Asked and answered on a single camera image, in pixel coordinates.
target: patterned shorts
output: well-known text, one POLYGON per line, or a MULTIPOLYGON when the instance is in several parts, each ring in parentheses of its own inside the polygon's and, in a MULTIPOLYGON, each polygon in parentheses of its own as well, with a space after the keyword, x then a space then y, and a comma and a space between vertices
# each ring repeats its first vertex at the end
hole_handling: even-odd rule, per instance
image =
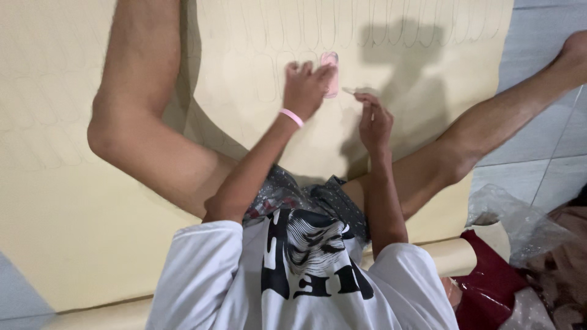
POLYGON ((349 225, 361 247, 370 241, 369 226, 363 211, 342 191, 344 180, 330 177, 325 184, 299 187, 295 179, 281 167, 274 165, 249 206, 243 226, 257 224, 278 208, 301 208, 328 215, 349 225))

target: rubber bracelet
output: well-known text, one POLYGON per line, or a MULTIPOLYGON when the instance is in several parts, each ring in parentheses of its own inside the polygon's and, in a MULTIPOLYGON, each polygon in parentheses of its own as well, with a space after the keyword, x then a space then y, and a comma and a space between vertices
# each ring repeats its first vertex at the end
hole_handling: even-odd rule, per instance
POLYGON ((286 115, 286 116, 290 117, 291 119, 293 119, 293 120, 294 120, 294 122, 295 122, 296 124, 298 124, 298 126, 299 126, 300 128, 302 128, 302 127, 303 127, 303 120, 302 120, 300 117, 298 117, 298 115, 296 115, 295 113, 293 113, 293 112, 289 111, 289 110, 288 110, 288 109, 286 109, 286 108, 283 108, 283 109, 281 109, 279 112, 281 112, 281 113, 283 113, 284 115, 286 115))

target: person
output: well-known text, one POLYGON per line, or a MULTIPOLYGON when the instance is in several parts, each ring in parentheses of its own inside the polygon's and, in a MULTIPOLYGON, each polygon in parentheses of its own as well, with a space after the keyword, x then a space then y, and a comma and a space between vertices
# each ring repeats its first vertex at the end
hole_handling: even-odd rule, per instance
POLYGON ((550 103, 587 82, 587 32, 543 70, 468 109, 394 163, 393 118, 372 95, 360 137, 371 172, 296 187, 272 164, 322 102, 334 68, 286 67, 284 109, 239 162, 162 121, 180 64, 180 0, 120 1, 87 136, 101 158, 202 225, 178 231, 148 329, 456 329, 430 256, 404 221, 550 103), (371 240, 375 264, 357 267, 371 240))

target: leg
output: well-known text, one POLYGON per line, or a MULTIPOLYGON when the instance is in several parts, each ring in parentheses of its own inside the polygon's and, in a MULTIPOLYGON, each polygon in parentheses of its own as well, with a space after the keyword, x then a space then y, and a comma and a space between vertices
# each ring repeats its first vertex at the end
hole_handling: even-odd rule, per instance
POLYGON ((180 1, 119 1, 87 137, 92 150, 203 218, 236 161, 162 121, 180 66, 180 1))
MULTIPOLYGON (((468 109, 436 141, 393 163, 404 218, 411 217, 440 190, 459 182, 486 154, 584 83, 587 31, 570 36, 559 56, 536 75, 468 109)), ((367 176, 342 187, 360 208, 369 189, 367 176)))

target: pink stencil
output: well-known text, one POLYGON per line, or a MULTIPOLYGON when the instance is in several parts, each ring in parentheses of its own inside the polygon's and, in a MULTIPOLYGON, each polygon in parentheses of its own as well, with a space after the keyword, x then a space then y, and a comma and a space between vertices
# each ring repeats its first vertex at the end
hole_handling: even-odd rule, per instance
POLYGON ((330 83, 328 84, 328 92, 324 95, 325 99, 331 99, 338 95, 338 54, 336 52, 324 52, 320 59, 320 65, 333 65, 336 66, 336 72, 332 76, 330 83))

